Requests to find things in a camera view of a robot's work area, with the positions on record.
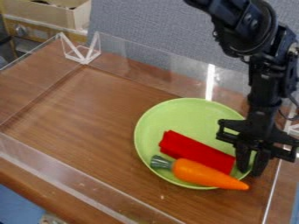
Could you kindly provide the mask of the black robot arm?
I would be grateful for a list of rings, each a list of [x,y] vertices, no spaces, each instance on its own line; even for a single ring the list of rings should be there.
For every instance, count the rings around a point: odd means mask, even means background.
[[[282,99],[299,84],[299,41],[264,0],[182,0],[204,11],[222,52],[248,64],[246,119],[218,120],[216,138],[233,145],[241,172],[260,176],[272,158],[294,161],[299,140],[276,127]]]

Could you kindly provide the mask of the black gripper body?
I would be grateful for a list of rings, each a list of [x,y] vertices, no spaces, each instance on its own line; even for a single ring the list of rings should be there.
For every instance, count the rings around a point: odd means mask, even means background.
[[[293,162],[299,140],[282,132],[274,124],[276,109],[249,110],[245,120],[218,120],[216,138],[230,144],[248,140],[252,146],[264,146],[272,157]]]

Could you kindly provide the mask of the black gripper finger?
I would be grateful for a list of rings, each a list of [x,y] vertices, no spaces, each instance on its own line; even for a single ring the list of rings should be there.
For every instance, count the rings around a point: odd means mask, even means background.
[[[250,175],[253,177],[258,177],[266,168],[266,164],[270,158],[270,151],[269,150],[260,150],[254,155],[253,165]]]
[[[242,144],[236,144],[236,166],[240,172],[245,172],[248,170],[248,161],[250,157],[250,149]]]

